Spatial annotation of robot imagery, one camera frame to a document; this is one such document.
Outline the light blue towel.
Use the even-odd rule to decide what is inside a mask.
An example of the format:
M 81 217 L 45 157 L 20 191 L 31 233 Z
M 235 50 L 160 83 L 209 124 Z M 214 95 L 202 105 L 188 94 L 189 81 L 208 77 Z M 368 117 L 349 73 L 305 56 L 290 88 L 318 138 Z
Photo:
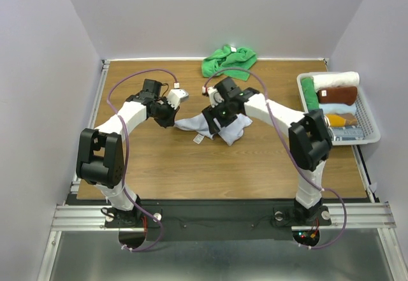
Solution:
M 324 114 L 346 114 L 350 113 L 352 115 L 356 114 L 356 104 L 347 105 L 340 103 L 326 103 L 320 104 L 319 108 L 322 109 Z
M 238 114 L 237 118 L 228 126 L 221 127 L 218 121 L 215 121 L 217 127 L 220 129 L 218 133 L 211 133 L 208 123 L 202 113 L 197 116 L 176 120 L 174 127 L 183 131 L 195 131 L 198 134 L 207 137 L 211 140 L 215 135 L 221 137 L 228 146 L 239 140 L 244 135 L 244 129 L 252 124 L 252 120 L 242 114 Z

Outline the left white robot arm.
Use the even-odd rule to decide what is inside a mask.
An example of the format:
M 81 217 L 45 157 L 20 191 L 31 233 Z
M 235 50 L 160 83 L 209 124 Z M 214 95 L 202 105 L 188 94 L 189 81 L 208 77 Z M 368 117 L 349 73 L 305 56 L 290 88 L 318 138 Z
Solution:
M 161 127 L 171 127 L 181 102 L 189 94 L 178 83 L 167 96 L 161 94 L 162 83 L 146 79 L 142 90 L 129 96 L 119 111 L 105 123 L 80 133 L 76 175 L 96 186 L 111 204 L 102 210 L 107 222 L 133 227 L 144 221 L 137 206 L 140 198 L 123 182 L 126 174 L 123 143 L 129 134 L 149 118 Z

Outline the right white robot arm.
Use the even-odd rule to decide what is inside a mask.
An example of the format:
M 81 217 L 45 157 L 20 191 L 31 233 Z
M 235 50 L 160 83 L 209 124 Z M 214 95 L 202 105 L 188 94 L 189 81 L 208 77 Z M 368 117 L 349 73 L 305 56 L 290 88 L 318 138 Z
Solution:
M 322 111 L 303 113 L 290 109 L 251 87 L 242 90 L 230 77 L 213 87 L 204 85 L 201 92 L 210 101 L 202 114 L 211 134 L 220 133 L 240 114 L 275 128 L 299 173 L 293 218 L 301 224 L 316 218 L 322 206 L 323 169 L 332 149 Z

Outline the rolled green towel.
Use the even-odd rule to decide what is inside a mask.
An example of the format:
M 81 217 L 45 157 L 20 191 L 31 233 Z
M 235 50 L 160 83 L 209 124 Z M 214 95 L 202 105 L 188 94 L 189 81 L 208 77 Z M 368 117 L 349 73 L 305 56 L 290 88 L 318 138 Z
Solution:
M 319 109 L 319 101 L 314 88 L 314 82 L 311 77 L 301 80 L 302 92 L 308 111 Z

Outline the rolled light blue towel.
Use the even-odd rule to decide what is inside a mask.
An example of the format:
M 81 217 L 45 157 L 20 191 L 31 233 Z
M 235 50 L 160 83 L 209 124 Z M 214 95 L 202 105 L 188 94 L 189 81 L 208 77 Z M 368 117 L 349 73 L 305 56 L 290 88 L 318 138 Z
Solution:
M 356 104 L 347 105 L 340 103 L 326 103 L 320 104 L 319 108 L 322 109 L 324 114 L 346 114 L 350 113 L 352 115 L 356 114 Z

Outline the rolled orange patterned towel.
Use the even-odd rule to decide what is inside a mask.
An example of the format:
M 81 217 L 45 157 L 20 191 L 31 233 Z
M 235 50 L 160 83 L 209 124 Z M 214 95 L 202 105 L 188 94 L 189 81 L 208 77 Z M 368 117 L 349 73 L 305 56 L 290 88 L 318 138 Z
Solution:
M 332 127 L 356 126 L 357 118 L 352 113 L 326 114 L 326 118 Z

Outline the rolled brown towel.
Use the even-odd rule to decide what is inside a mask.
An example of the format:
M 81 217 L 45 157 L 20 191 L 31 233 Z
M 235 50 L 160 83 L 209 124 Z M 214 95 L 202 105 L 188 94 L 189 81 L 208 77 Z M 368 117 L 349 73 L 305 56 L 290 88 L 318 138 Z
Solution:
M 358 95 L 358 88 L 351 87 L 331 87 L 318 90 L 317 97 L 321 104 L 337 103 L 351 106 L 355 103 Z

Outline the rolled white towel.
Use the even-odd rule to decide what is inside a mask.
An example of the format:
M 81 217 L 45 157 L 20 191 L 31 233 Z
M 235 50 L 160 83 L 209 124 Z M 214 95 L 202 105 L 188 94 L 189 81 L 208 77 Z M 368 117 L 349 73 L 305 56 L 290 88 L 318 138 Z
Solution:
M 312 79 L 316 90 L 332 87 L 357 87 L 360 84 L 360 75 L 354 71 L 312 75 Z

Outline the rolled dark blue towel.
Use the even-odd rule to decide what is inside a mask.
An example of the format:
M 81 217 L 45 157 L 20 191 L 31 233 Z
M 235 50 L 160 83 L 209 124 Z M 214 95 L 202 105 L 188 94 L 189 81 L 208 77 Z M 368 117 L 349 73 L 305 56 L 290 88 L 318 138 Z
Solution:
M 359 126 L 331 127 L 334 141 L 358 141 L 364 139 L 363 129 Z

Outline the white plastic basket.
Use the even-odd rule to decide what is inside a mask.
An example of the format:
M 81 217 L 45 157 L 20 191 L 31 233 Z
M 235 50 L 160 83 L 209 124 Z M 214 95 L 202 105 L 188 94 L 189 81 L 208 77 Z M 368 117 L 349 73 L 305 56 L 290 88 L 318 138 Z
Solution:
M 334 141 L 332 140 L 333 146 L 353 146 L 353 145 L 366 145 L 369 143 L 378 142 L 381 138 L 378 126 L 375 123 L 374 116 L 372 115 L 371 109 L 367 103 L 365 93 L 360 87 L 358 87 L 358 95 L 356 98 L 356 118 L 359 126 L 363 129 L 364 139 L 358 141 Z

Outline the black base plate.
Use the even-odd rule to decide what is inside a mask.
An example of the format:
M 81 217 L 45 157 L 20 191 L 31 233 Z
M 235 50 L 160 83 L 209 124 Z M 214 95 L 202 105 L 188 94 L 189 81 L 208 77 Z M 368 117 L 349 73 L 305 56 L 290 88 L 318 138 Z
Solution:
M 327 206 L 304 209 L 289 199 L 143 201 L 142 208 L 104 207 L 105 227 L 130 247 L 159 241 L 300 240 L 316 245 L 332 221 Z

